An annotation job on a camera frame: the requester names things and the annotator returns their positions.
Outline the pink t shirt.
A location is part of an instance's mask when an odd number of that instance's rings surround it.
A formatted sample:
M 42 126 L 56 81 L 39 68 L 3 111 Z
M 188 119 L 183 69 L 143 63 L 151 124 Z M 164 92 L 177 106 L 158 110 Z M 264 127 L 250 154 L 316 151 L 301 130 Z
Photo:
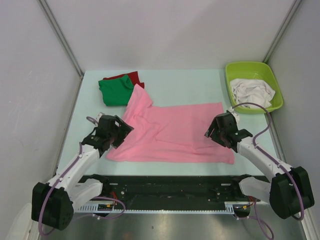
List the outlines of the pink t shirt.
M 233 151 L 205 137 L 214 117 L 222 112 L 220 102 L 154 106 L 149 94 L 136 86 L 122 117 L 133 130 L 106 158 L 115 162 L 232 165 Z

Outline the green plastic basin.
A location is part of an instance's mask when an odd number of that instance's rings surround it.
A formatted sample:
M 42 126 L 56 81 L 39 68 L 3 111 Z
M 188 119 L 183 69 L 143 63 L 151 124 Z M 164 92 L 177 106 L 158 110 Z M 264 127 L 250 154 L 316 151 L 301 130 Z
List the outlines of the green plastic basin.
M 231 106 L 236 106 L 236 102 L 232 96 L 230 81 L 234 79 L 258 79 L 264 80 L 275 90 L 275 95 L 271 100 L 271 107 L 265 108 L 269 113 L 282 107 L 284 100 L 272 69 L 263 62 L 255 61 L 238 61 L 231 62 L 225 67 L 226 85 Z M 259 106 L 252 105 L 251 102 L 242 103 L 235 108 L 235 111 L 241 114 L 264 114 L 265 111 Z

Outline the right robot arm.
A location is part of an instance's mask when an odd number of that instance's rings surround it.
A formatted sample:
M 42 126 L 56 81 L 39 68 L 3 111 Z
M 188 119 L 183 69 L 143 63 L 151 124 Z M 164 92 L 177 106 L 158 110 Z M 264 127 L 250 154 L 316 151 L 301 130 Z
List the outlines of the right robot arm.
M 262 181 L 248 174 L 240 176 L 238 183 L 230 188 L 235 200 L 242 201 L 247 196 L 262 200 L 281 219 L 303 214 L 314 206 L 308 172 L 301 166 L 292 167 L 270 155 L 248 130 L 238 129 L 231 112 L 217 115 L 205 137 L 245 157 L 267 178 L 267 181 Z

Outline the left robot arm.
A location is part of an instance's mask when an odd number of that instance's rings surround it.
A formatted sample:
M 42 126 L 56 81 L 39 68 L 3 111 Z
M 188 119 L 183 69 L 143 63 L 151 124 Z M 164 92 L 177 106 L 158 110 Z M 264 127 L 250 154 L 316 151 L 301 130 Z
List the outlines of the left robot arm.
M 89 178 L 79 184 L 86 171 L 95 164 L 109 148 L 117 149 L 134 130 L 117 115 L 100 114 L 90 118 L 93 130 L 79 143 L 79 149 L 68 165 L 48 182 L 38 182 L 32 190 L 31 219 L 55 230 L 64 230 L 75 211 L 88 201 L 105 200 L 111 188 L 98 179 Z

